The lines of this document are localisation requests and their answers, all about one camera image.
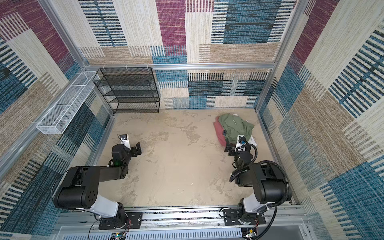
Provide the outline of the red cloth with grey trim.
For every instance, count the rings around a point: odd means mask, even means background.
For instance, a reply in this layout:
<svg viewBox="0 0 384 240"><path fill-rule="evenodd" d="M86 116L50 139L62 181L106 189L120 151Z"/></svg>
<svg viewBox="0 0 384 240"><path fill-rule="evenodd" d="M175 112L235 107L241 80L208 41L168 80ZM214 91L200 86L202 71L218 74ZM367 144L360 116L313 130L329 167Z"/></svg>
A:
<svg viewBox="0 0 384 240"><path fill-rule="evenodd" d="M219 122L219 116L217 116L215 118L215 121L213 122L213 125L214 125L214 128L215 128L216 136L218 138L219 143L222 146L226 147L227 146L227 140L226 140L226 137L224 135L224 128L223 128L223 126Z"/></svg>

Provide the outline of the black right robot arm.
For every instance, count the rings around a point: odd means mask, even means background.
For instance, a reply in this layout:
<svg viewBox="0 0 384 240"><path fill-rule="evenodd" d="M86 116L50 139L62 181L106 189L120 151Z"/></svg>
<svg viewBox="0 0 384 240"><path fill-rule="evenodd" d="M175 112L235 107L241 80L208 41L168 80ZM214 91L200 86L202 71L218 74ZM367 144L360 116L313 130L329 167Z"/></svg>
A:
<svg viewBox="0 0 384 240"><path fill-rule="evenodd" d="M265 212L291 200L288 175L273 161L256 162L258 150L255 145L243 143L237 147L227 146L225 152L234 157L235 170L229 181L238 187L253 189L250 196L240 200L236 209L220 210L225 225L265 224Z"/></svg>

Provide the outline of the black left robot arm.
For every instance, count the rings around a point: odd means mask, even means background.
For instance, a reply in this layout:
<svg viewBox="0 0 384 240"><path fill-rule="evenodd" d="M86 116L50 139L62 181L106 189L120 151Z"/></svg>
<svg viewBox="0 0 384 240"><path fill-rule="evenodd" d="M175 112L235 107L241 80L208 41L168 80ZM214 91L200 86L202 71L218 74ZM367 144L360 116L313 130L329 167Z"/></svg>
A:
<svg viewBox="0 0 384 240"><path fill-rule="evenodd" d="M99 194L99 183L124 179L132 158L142 154L140 143L129 148L118 144L112 148L108 166L77 166L66 172L64 180L53 197L59 209L90 212L100 221L100 230L128 229L132 220L124 205Z"/></svg>

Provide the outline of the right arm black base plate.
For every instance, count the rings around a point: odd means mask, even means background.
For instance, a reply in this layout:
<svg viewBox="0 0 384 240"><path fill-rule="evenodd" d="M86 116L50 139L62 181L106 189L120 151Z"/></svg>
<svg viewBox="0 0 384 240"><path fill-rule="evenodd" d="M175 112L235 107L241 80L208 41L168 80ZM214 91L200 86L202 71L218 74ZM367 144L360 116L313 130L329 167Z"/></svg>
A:
<svg viewBox="0 0 384 240"><path fill-rule="evenodd" d="M224 219L225 226L266 224L266 219L261 214L247 213L238 209L221 209L219 215Z"/></svg>

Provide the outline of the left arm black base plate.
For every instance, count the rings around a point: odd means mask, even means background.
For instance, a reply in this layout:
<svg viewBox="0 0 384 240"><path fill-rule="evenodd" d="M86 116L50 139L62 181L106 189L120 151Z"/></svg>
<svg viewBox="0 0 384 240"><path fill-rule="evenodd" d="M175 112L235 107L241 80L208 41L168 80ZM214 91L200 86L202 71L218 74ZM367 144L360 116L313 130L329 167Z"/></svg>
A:
<svg viewBox="0 0 384 240"><path fill-rule="evenodd" d="M99 230L139 229L143 212L125 213L122 217L101 218Z"/></svg>

